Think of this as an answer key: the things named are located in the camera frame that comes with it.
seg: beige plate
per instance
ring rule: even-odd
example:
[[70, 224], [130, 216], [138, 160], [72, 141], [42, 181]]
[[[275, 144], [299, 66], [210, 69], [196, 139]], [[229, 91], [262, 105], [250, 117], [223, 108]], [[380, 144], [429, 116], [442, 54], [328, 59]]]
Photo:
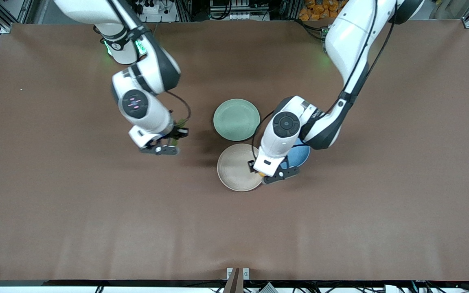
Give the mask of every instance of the beige plate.
[[222, 183], [234, 191], [250, 191], [262, 183], [262, 176], [249, 172], [248, 161], [254, 160], [251, 145], [238, 143], [222, 152], [216, 171]]

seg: tabletop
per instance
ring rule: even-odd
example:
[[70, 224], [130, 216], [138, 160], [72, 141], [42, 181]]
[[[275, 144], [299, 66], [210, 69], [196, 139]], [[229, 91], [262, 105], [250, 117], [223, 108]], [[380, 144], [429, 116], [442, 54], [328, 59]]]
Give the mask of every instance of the tabletop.
[[[373, 59], [386, 35], [371, 49]], [[192, 108], [175, 157], [138, 152], [110, 93], [115, 63], [87, 25], [15, 24], [0, 38], [0, 280], [469, 280], [469, 30], [395, 26], [336, 143], [300, 175], [236, 193], [222, 102], [263, 117], [342, 88], [294, 22], [160, 24]], [[186, 109], [170, 95], [158, 97]]]

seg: green light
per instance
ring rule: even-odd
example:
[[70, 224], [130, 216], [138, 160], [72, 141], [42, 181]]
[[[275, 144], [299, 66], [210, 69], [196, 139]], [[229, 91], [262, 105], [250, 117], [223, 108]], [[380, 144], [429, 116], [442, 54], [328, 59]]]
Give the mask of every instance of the green light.
[[112, 55], [112, 52], [110, 51], [110, 47], [108, 47], [108, 44], [106, 43], [106, 41], [104, 41], [104, 44], [106, 45], [106, 49], [108, 50], [108, 55]]
[[144, 46], [140, 43], [140, 41], [136, 40], [136, 41], [135, 41], [135, 44], [136, 44], [136, 46], [137, 46], [137, 50], [138, 50], [138, 53], [139, 53], [140, 55], [146, 54], [147, 50], [146, 50], [146, 48], [144, 48]]

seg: green plate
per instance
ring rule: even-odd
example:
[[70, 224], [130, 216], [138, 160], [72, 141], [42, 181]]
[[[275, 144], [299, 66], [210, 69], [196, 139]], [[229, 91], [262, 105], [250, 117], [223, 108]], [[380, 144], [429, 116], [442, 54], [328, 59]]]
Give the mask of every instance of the green plate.
[[258, 109], [246, 100], [234, 98], [218, 106], [213, 117], [216, 132], [232, 141], [246, 140], [260, 123]]

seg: white robotic arm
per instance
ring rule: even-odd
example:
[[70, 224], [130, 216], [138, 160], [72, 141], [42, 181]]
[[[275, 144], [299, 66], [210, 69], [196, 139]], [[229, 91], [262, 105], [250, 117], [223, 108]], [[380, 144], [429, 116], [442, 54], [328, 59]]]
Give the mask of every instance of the white robotic arm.
[[[180, 139], [188, 129], [175, 124], [171, 113], [155, 98], [173, 89], [180, 68], [124, 0], [54, 0], [68, 17], [95, 24], [112, 57], [122, 64], [132, 63], [112, 77], [112, 94], [119, 111], [134, 126], [129, 135], [141, 152], [178, 154], [178, 148], [161, 145], [161, 139]], [[141, 61], [136, 42], [146, 50]]]
[[266, 126], [256, 161], [250, 162], [251, 168], [265, 175], [264, 183], [298, 174], [297, 167], [281, 168], [298, 137], [315, 150], [334, 143], [367, 78], [370, 45], [388, 20], [401, 24], [422, 4], [423, 0], [350, 0], [346, 4], [325, 39], [327, 54], [339, 70], [344, 88], [328, 113], [299, 96], [281, 101]]

